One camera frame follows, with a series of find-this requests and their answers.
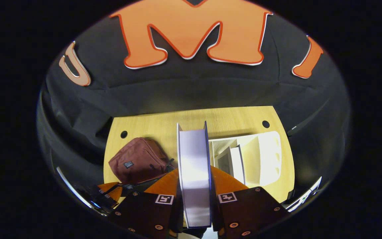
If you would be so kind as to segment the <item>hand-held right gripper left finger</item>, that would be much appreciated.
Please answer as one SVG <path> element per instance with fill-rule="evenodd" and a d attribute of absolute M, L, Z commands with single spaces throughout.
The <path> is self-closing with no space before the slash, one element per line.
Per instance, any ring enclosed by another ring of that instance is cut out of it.
<path fill-rule="evenodd" d="M 140 239 L 171 239 L 182 233 L 179 171 L 161 177 L 144 192 L 130 193 L 109 214 L 109 222 Z"/>

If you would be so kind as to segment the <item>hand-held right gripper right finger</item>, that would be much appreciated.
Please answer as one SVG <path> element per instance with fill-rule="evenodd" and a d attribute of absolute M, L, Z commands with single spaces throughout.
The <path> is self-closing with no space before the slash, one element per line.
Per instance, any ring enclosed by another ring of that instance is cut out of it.
<path fill-rule="evenodd" d="M 261 186 L 249 188 L 211 166 L 210 212 L 218 238 L 255 238 L 290 213 Z"/>

